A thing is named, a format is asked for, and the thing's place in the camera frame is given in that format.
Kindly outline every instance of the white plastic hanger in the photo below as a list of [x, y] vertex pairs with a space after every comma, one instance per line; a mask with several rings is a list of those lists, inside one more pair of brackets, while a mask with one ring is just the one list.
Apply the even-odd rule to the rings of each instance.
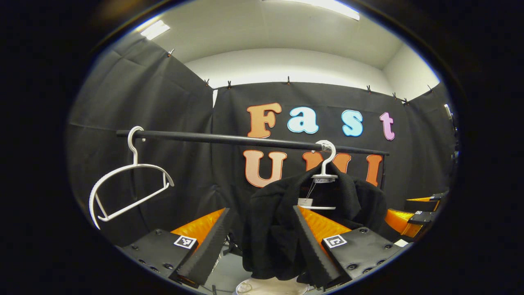
[[[327, 140], [320, 140], [320, 141], [317, 141], [316, 143], [320, 143], [322, 145], [323, 151], [331, 151], [331, 155], [322, 162], [320, 174], [315, 174], [311, 177], [313, 179], [313, 185], [311, 186], [311, 189], [309, 190], [309, 193], [306, 199], [309, 198], [309, 195], [311, 194], [311, 192], [313, 191], [317, 183], [334, 182], [338, 178], [338, 175], [326, 174], [326, 165], [332, 162], [336, 155], [335, 145]], [[301, 206], [301, 207], [306, 208], [306, 209], [317, 209], [317, 210], [335, 210], [336, 209], [336, 207], [315, 207], [315, 206]]]
[[[100, 229], [98, 223], [96, 222], [96, 218], [95, 218], [95, 211], [94, 211], [94, 208], [93, 208], [93, 203], [94, 203], [94, 200], [96, 199], [96, 202], [98, 203], [99, 207], [100, 207], [100, 210], [102, 211], [102, 213], [104, 214], [105, 217], [100, 217], [98, 216], [98, 219], [100, 219], [101, 221], [104, 221], [104, 222], [107, 222], [113, 218], [115, 218], [116, 216], [130, 210], [131, 208], [133, 207], [136, 207], [138, 205], [140, 205], [141, 203], [151, 199], [152, 197], [158, 195], [160, 192], [164, 191], [166, 188], [168, 188], [170, 185], [171, 186], [174, 186], [174, 183], [173, 183], [173, 180], [171, 179], [171, 176], [169, 176], [169, 174], [162, 168], [158, 167], [158, 166], [155, 166], [155, 165], [150, 165], [150, 164], [138, 164], [138, 152], [136, 151], [136, 148], [133, 146], [133, 134], [137, 131], [137, 130], [141, 130], [143, 131], [144, 129], [140, 126], [135, 126], [133, 127], [130, 131], [129, 131], [129, 135], [127, 136], [127, 145], [129, 146], [129, 149], [133, 152], [133, 163], [132, 165], [127, 165], [127, 166], [124, 166], [124, 167], [120, 167], [116, 170], [113, 170], [109, 173], [107, 173], [106, 175], [104, 175], [101, 179], [99, 179], [95, 185], [93, 186], [93, 189], [91, 190], [91, 195], [89, 196], [89, 213], [91, 213], [91, 218], [93, 219], [93, 222], [95, 223], [95, 226]], [[157, 170], [160, 170], [162, 171], [162, 178], [163, 178], [163, 188], [159, 189], [158, 191], [150, 194], [149, 196], [139, 200], [139, 201], [136, 201], [134, 202], [133, 204], [129, 205], [129, 206], [126, 206], [125, 208], [122, 208], [120, 210], [118, 210], [117, 212], [111, 214], [111, 215], [107, 215], [107, 213], [105, 212], [104, 210], [104, 207], [102, 207], [102, 203], [100, 203], [100, 199], [98, 197], [98, 194], [96, 193], [96, 191], [98, 190], [98, 188], [100, 187], [100, 185], [102, 185], [102, 183], [104, 181], [106, 181], [108, 178], [110, 178], [111, 176], [117, 174], [117, 173], [120, 173], [122, 171], [126, 171], [126, 170], [130, 170], [130, 169], [134, 169], [134, 168], [142, 168], [142, 167], [148, 167], [148, 168], [155, 168]]]

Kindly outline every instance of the orange foam pad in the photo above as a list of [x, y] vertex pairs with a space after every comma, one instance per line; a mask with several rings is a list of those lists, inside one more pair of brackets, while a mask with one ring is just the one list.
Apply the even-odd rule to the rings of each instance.
[[413, 215], [414, 213], [388, 209], [385, 220], [390, 227], [398, 231], [401, 235], [412, 238], [416, 236], [422, 228], [421, 224], [408, 223], [408, 220]]
[[332, 221], [318, 213], [315, 213], [309, 209], [298, 206], [302, 216], [304, 216], [305, 222], [308, 224], [309, 229], [313, 233], [315, 240], [319, 243], [320, 248], [328, 255], [324, 247], [322, 246], [322, 239], [329, 238], [332, 236], [340, 235], [351, 231], [349, 228]]
[[216, 221], [222, 215], [224, 210], [225, 208], [222, 208], [202, 216], [199, 219], [195, 219], [192, 222], [173, 230], [171, 233], [190, 238], [196, 238], [198, 241], [198, 246], [195, 249], [196, 251], [204, 242], [205, 238], [208, 236], [209, 231], [215, 225]]

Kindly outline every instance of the black sweater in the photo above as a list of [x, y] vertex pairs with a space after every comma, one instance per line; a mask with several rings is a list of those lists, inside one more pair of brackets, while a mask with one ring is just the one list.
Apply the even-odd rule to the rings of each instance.
[[[293, 205], [305, 198], [317, 167], [266, 185], [249, 201], [242, 239], [243, 266], [256, 279], [290, 280], [306, 271], [298, 243]], [[326, 173], [338, 175], [332, 183], [317, 183], [309, 198], [312, 206], [336, 206], [317, 213], [350, 229], [366, 226], [377, 231], [386, 217], [384, 193], [374, 185], [342, 173], [333, 163]]]

